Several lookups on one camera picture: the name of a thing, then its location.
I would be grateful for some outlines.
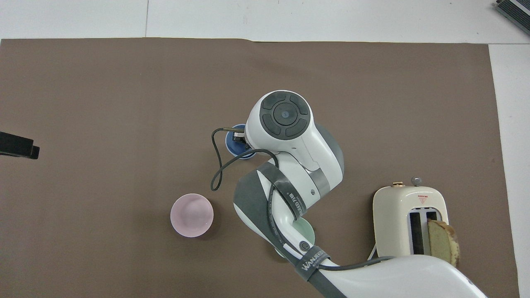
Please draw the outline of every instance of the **velcro strap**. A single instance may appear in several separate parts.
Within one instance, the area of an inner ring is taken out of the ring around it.
[[[291,209],[291,212],[293,212],[296,220],[307,212],[302,197],[279,168],[275,167],[270,162],[266,162],[258,167],[258,171],[260,171],[267,180],[274,184],[281,197]]]
[[[302,259],[296,264],[296,272],[308,281],[311,275],[318,269],[320,263],[329,258],[328,254],[318,246],[311,247]]]

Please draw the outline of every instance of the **white robotic arm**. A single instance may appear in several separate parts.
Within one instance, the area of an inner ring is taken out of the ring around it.
[[[324,296],[485,297],[456,268],[430,256],[340,267],[293,227],[344,174],[340,147],[314,123],[311,108],[299,94],[278,90],[264,95],[250,113],[245,138],[252,148],[276,154],[279,166],[270,160],[242,177],[234,208]]]

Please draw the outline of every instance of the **pink bowl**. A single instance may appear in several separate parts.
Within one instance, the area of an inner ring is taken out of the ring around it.
[[[214,221],[214,209],[207,198],[187,194],[176,200],[171,208],[171,224],[182,236],[197,237],[204,234]]]

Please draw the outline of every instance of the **brown mat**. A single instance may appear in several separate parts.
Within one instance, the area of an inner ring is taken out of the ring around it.
[[[518,296],[486,45],[151,38],[2,40],[0,130],[41,151],[0,156],[0,296],[319,297],[232,206],[265,156],[209,190],[211,131],[276,89],[344,151],[344,181],[305,216],[335,262],[370,253],[373,193],[420,176],[446,199],[461,271]],[[197,239],[169,220],[189,192],[215,210]]]

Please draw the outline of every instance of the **white floor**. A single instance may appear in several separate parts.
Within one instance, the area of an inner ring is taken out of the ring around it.
[[[530,298],[530,36],[494,0],[0,0],[1,38],[490,44],[520,294]]]

